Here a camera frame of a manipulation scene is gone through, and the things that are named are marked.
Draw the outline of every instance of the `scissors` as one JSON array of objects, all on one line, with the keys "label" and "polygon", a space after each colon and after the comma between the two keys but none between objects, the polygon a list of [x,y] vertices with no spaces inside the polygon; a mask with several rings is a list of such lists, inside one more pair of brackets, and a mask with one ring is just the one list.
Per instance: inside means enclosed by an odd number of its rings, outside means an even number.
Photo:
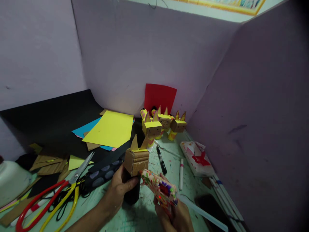
[{"label": "scissors", "polygon": [[[49,187],[48,189],[44,190],[43,192],[41,192],[39,195],[37,195],[28,205],[27,207],[24,209],[24,211],[22,212],[22,214],[19,216],[17,224],[16,224],[16,231],[17,232],[27,232],[29,230],[31,230],[38,222],[39,220],[45,215],[45,213],[47,212],[47,210],[50,208],[50,206],[53,204],[53,202],[55,201],[55,199],[58,197],[58,195],[60,194],[60,192],[67,186],[69,186],[69,191],[68,193],[65,195],[65,197],[60,201],[60,203],[54,208],[54,210],[50,213],[50,215],[48,216],[47,220],[44,222],[44,224],[42,225],[40,232],[43,232],[45,227],[47,226],[47,224],[49,223],[49,221],[51,220],[51,218],[55,215],[55,213],[57,212],[57,210],[64,204],[65,200],[71,195],[71,193],[75,190],[74,193],[74,201],[73,201],[73,206],[72,209],[69,213],[69,216],[66,218],[66,220],[62,223],[62,225],[56,230],[56,232],[59,232],[60,230],[63,229],[63,227],[68,223],[68,221],[71,219],[74,211],[75,211],[75,207],[78,201],[78,196],[79,196],[79,186],[77,185],[77,180],[79,179],[79,177],[81,176],[81,174],[83,173],[83,171],[85,170],[85,168],[87,167],[87,165],[89,164],[92,156],[94,154],[94,151],[91,152],[91,154],[87,157],[87,159],[85,159],[85,161],[82,163],[82,165],[77,169],[77,171],[75,172],[75,174],[73,175],[73,177],[69,180],[62,180],[59,183]],[[51,198],[51,200],[49,201],[49,203],[47,204],[47,206],[43,209],[43,211],[38,215],[38,217],[31,223],[30,226],[28,226],[27,228],[23,228],[22,224],[23,224],[23,220],[27,214],[27,212],[29,210],[31,210],[32,206],[44,195],[46,195],[49,191],[52,191],[53,189],[55,189],[55,194],[53,195],[53,197]]]}]

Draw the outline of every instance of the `blue paper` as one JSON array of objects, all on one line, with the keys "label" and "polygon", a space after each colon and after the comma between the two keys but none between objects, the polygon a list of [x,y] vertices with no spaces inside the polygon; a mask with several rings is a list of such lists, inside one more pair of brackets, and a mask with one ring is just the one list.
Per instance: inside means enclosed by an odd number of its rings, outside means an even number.
[{"label": "blue paper", "polygon": [[[85,133],[85,132],[91,131],[92,128],[94,128],[94,126],[100,121],[100,119],[101,119],[101,118],[98,118],[98,119],[96,119],[96,120],[94,120],[94,121],[92,121],[92,122],[90,122],[90,123],[88,123],[88,124],[86,124],[86,125],[84,125],[84,126],[78,128],[78,129],[76,129],[76,130],[73,130],[72,132],[73,132],[74,134],[78,135],[79,137],[84,138],[84,133]],[[103,149],[109,150],[109,151],[113,149],[112,147],[103,146],[103,145],[100,146],[100,148],[103,148]]]}]

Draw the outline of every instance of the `white container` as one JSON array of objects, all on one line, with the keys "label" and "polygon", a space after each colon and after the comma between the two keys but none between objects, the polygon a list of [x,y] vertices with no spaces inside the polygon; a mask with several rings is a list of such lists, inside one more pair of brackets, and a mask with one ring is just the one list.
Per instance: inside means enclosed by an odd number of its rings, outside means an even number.
[{"label": "white container", "polygon": [[[212,177],[215,173],[205,152],[205,146],[194,141],[183,141],[180,147],[186,157],[193,174],[197,177]],[[202,162],[197,163],[196,159],[203,159]]]},{"label": "white container", "polygon": [[15,162],[3,161],[0,164],[0,207],[15,200],[31,181],[31,173]]}]

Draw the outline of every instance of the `scissors blade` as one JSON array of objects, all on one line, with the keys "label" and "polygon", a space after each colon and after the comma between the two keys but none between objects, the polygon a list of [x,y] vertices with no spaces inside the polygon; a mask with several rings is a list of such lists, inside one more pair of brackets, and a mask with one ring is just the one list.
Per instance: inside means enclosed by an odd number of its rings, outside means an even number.
[{"label": "scissors blade", "polygon": [[85,159],[85,161],[81,164],[81,166],[77,169],[74,176],[69,180],[70,184],[76,183],[77,179],[80,177],[80,175],[83,173],[87,165],[89,164],[90,160],[92,159],[94,154],[94,151],[90,153],[90,155]]}]

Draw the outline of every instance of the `black marker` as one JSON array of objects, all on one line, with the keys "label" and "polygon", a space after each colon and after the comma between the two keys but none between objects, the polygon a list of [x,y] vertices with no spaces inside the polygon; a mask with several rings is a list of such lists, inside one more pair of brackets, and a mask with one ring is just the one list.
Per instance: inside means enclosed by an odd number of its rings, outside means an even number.
[{"label": "black marker", "polygon": [[163,175],[166,175],[167,174],[167,170],[166,170],[165,164],[164,164],[164,162],[162,160],[161,152],[160,152],[158,146],[157,146],[157,152],[158,152],[158,156],[159,156],[159,160],[160,160],[160,164],[161,164]]}]

